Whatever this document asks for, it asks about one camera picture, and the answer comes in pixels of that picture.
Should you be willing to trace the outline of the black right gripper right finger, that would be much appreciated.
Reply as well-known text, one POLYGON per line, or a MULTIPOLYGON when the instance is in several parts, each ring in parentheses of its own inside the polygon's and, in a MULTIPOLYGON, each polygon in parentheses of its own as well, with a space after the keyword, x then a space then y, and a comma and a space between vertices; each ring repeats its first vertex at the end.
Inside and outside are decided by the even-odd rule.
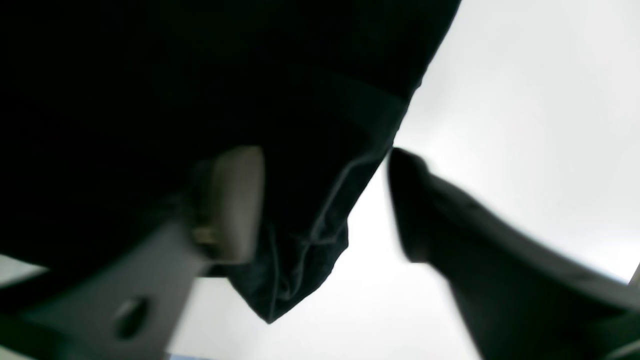
POLYGON ((639 282, 624 285, 526 237, 394 148, 388 186, 407 259, 446 278, 483 360, 637 360, 639 282))

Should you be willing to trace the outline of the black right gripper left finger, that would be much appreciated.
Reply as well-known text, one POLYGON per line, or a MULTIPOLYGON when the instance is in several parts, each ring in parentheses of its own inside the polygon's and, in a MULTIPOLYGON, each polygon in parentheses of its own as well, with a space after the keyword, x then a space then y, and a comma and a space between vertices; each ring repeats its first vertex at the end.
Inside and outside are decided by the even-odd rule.
POLYGON ((28 360, 162 360, 194 280, 251 262, 265 155, 238 146, 201 162, 174 212, 80 278, 45 272, 1 289, 1 346, 28 360))

